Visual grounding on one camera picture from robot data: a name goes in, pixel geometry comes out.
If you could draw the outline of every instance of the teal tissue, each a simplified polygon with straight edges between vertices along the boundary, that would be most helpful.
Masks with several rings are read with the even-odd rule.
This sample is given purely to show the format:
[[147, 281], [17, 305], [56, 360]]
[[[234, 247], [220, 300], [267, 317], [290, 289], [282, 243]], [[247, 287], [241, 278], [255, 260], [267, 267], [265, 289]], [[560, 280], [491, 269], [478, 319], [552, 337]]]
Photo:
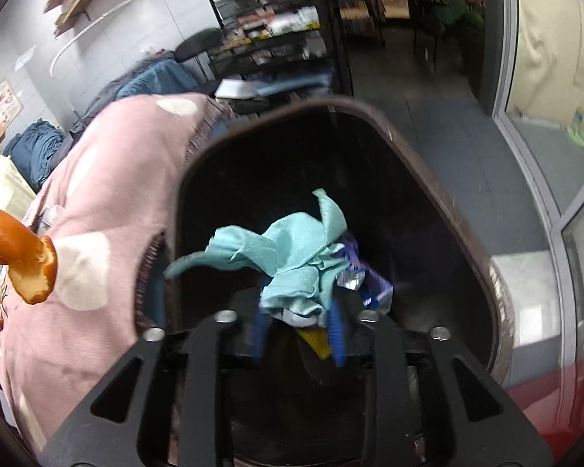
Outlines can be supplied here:
[[326, 326], [333, 283], [348, 262], [335, 254], [335, 241], [346, 231], [346, 219], [324, 190], [314, 191], [321, 221], [297, 212], [275, 221], [262, 235], [239, 226], [219, 228], [205, 251], [183, 256], [165, 271], [168, 279], [187, 269], [251, 267], [272, 277], [262, 290], [260, 309], [294, 327]]

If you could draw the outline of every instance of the black trash can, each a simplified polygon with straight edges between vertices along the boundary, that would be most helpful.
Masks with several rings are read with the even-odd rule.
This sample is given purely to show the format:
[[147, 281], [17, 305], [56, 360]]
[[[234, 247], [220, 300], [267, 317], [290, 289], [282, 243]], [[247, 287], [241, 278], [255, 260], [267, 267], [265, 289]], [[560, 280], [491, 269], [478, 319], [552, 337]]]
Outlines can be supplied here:
[[[203, 250], [222, 226], [263, 233], [293, 212], [319, 218], [317, 188], [342, 209], [363, 259], [394, 285], [397, 323], [422, 332], [447, 327], [501, 382], [512, 309], [500, 277], [420, 156], [380, 112], [355, 99], [289, 105], [204, 149], [179, 186], [167, 231], [171, 258]], [[237, 309], [239, 292], [258, 290], [259, 282], [251, 269], [190, 269], [172, 282], [177, 327]], [[262, 465], [354, 462], [363, 439], [362, 377], [355, 367], [316, 372], [302, 343], [282, 329], [269, 336], [263, 370], [230, 378], [238, 457]]]

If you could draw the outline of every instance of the screw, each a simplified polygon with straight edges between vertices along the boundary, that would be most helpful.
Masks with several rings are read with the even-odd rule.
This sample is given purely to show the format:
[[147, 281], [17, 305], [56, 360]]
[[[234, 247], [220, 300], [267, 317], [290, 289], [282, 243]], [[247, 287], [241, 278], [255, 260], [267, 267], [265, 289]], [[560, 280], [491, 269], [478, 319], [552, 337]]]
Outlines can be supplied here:
[[378, 321], [378, 312], [377, 311], [361, 311], [357, 315], [357, 319], [361, 321], [361, 323], [376, 323]]
[[149, 342], [159, 342], [164, 339], [164, 330], [161, 328], [150, 328], [145, 330], [145, 333], [142, 335], [146, 341]]
[[214, 319], [217, 323], [233, 323], [238, 319], [238, 315], [235, 311], [219, 311], [214, 315]]
[[436, 326], [430, 331], [430, 336], [436, 341], [446, 341], [452, 335], [450, 334], [450, 330], [445, 326]]

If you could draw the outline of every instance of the poster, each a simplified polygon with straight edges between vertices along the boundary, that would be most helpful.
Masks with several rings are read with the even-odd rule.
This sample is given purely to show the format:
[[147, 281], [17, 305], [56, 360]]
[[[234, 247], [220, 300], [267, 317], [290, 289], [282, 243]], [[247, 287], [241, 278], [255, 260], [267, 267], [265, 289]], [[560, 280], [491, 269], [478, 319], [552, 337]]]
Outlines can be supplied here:
[[22, 109], [22, 104], [13, 89], [6, 80], [3, 80], [0, 83], [0, 124], [6, 128]]

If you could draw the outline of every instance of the chair backrest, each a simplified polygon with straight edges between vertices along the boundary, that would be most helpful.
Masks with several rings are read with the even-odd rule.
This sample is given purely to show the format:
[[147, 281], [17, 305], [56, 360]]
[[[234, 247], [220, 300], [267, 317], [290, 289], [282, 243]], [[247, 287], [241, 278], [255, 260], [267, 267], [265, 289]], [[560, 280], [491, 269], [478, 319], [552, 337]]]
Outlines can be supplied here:
[[223, 32], [220, 28], [206, 28], [192, 37], [184, 40], [175, 51], [175, 59], [178, 63], [184, 63], [202, 52], [221, 45]]

